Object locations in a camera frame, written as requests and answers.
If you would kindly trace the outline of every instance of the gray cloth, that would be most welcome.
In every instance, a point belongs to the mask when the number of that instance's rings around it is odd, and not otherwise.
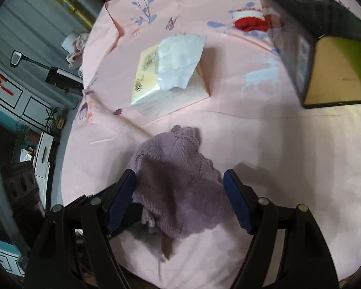
[[[144,142],[129,168],[137,174],[134,202],[142,223],[172,238],[185,238],[234,216],[220,172],[198,152],[195,129],[175,126]]]
[[[167,258],[162,251],[163,233],[161,231],[149,228],[147,225],[141,223],[136,223],[131,227],[128,227],[127,230],[136,240],[143,242],[150,253],[155,256],[158,261],[167,261]]]

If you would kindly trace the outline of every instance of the screw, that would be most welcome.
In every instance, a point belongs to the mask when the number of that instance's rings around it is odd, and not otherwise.
[[[53,208],[52,211],[54,213],[60,212],[63,209],[63,206],[61,204],[56,204]]]
[[[258,199],[258,203],[259,203],[260,205],[268,205],[268,204],[269,204],[269,199],[259,198],[259,199]]]
[[[91,204],[92,204],[92,205],[98,205],[98,204],[101,204],[101,203],[102,203],[101,198],[93,198],[93,199],[91,200]]]
[[[307,212],[309,210],[308,206],[305,204],[300,204],[298,208],[301,212]]]

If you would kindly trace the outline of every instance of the crumpled cloth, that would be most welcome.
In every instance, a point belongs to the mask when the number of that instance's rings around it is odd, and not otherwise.
[[[83,51],[87,43],[89,34],[81,33],[72,43],[73,52],[67,55],[68,67],[78,69],[82,66]]]
[[[142,223],[172,238],[185,238],[234,216],[220,172],[198,152],[194,128],[174,126],[144,142],[129,168],[137,175],[133,201]]]

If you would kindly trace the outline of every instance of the tissue package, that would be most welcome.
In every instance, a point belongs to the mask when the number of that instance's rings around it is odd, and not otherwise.
[[[199,60],[206,37],[172,36],[142,52],[131,105],[159,118],[209,97]]]

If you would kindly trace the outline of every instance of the bed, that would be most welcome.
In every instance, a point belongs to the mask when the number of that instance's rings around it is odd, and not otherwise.
[[[337,0],[361,18],[355,0]],[[328,243],[339,279],[361,265],[361,104],[305,110],[267,35],[232,28],[231,11],[259,0],[111,0],[84,52],[84,98],[62,168],[62,198],[101,191],[132,154],[174,125],[196,127],[200,152],[233,168],[258,196],[305,203]],[[209,99],[150,120],[130,106],[140,54],[167,36],[207,36],[202,71]],[[282,250],[277,237],[267,283]],[[251,236],[235,219],[183,240],[165,240],[158,263],[124,232],[111,241],[119,264],[160,288],[229,288]]]

